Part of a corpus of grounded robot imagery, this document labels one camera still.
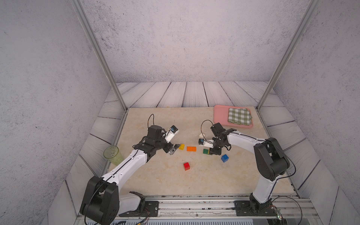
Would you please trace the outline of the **green lego plate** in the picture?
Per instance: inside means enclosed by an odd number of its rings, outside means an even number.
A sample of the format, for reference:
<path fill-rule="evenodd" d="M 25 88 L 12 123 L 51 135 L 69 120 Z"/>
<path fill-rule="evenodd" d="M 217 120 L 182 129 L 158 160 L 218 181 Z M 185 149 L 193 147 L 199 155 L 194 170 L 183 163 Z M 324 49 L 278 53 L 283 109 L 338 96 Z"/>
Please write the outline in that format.
<path fill-rule="evenodd" d="M 210 155 L 210 150 L 209 149 L 203 149 L 203 154 Z"/>

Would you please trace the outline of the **blue lego brick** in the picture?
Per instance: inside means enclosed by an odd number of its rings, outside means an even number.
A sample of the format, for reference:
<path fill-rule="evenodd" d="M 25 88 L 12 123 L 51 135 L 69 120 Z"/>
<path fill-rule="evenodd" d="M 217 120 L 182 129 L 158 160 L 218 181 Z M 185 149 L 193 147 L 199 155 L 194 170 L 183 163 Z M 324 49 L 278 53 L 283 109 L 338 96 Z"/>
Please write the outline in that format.
<path fill-rule="evenodd" d="M 226 155 L 226 154 L 224 154 L 222 157 L 221 157 L 221 160 L 222 160 L 222 162 L 227 162 L 228 160 L 229 160 L 229 157 Z"/>

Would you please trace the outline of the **orange lego plate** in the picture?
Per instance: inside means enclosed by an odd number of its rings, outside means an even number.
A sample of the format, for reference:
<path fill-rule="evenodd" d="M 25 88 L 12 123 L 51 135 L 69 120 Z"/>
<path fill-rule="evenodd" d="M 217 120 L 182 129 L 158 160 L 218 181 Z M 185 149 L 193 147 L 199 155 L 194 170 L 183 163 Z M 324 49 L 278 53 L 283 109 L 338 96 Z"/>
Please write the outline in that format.
<path fill-rule="evenodd" d="M 188 152 L 196 152 L 196 150 L 197 150 L 197 148 L 194 147 L 194 146 L 188 146 L 188 147 L 187 147 L 187 151 L 188 151 Z"/>

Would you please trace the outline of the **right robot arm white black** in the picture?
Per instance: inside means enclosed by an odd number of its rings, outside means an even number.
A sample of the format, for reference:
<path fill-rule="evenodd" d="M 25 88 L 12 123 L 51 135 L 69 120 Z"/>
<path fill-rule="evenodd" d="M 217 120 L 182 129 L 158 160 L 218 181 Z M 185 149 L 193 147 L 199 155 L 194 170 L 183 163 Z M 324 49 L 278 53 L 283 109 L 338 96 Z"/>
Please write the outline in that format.
<path fill-rule="evenodd" d="M 277 180 L 281 179 L 290 167 L 289 159 L 277 139 L 259 139 L 240 133 L 233 128 L 226 130 L 220 123 L 211 126 L 211 131 L 214 134 L 209 149 L 211 155 L 221 155 L 223 148 L 229 151 L 233 146 L 241 147 L 254 154 L 260 177 L 251 196 L 259 204 L 269 202 Z"/>

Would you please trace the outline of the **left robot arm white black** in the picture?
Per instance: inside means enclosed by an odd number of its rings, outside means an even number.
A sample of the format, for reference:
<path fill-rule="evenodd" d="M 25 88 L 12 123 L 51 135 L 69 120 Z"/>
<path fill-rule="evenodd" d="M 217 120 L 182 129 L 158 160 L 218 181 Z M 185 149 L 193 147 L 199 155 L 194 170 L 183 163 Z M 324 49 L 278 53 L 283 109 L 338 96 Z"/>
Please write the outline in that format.
<path fill-rule="evenodd" d="M 164 150 L 170 155 L 176 151 L 171 140 L 178 132 L 176 126 L 165 131 L 161 126 L 151 125 L 147 135 L 133 146 L 132 152 L 118 166 L 101 177 L 93 176 L 87 183 L 80 207 L 84 219 L 109 225 L 122 214 L 148 218 L 150 212 L 146 207 L 145 196 L 134 191 L 121 195 L 120 191 L 127 180 L 148 163 L 158 150 Z"/>

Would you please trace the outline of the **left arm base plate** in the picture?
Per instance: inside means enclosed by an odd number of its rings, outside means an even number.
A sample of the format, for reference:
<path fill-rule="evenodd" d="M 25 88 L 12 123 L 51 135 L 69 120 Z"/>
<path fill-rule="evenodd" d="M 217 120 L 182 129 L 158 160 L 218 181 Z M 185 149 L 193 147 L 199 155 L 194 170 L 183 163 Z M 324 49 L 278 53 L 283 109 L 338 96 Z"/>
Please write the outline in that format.
<path fill-rule="evenodd" d="M 145 201 L 135 211 L 119 214 L 119 217 L 157 217 L 159 201 Z"/>

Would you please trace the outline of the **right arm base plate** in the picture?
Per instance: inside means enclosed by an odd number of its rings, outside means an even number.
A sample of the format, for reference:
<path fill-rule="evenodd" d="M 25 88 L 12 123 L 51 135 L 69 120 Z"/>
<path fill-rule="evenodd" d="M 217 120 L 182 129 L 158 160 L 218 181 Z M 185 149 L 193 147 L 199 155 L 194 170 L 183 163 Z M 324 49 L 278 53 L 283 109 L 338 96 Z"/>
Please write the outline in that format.
<path fill-rule="evenodd" d="M 271 207 L 271 202 L 259 203 L 257 200 L 234 201 L 236 216 L 255 216 L 271 217 L 277 216 L 275 208 Z"/>

